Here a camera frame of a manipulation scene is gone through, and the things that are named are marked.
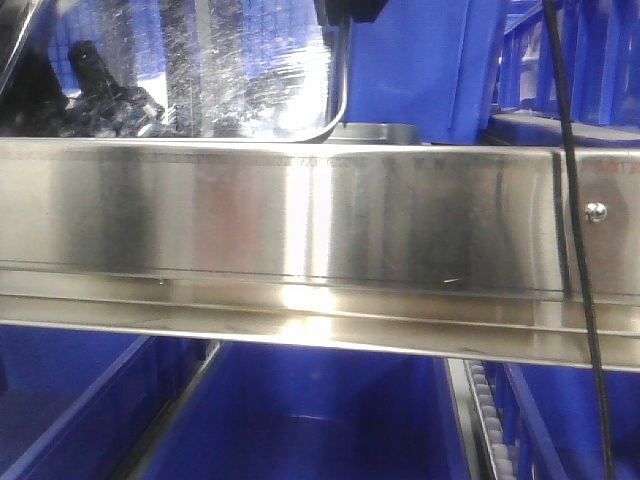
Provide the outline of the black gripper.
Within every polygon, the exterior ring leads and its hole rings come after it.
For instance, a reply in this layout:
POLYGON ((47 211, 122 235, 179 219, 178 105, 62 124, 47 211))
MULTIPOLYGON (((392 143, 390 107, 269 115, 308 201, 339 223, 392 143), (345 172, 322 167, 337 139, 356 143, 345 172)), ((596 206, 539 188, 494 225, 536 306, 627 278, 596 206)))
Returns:
POLYGON ((388 0, 314 0, 319 25, 337 26, 343 21, 375 22, 388 0))

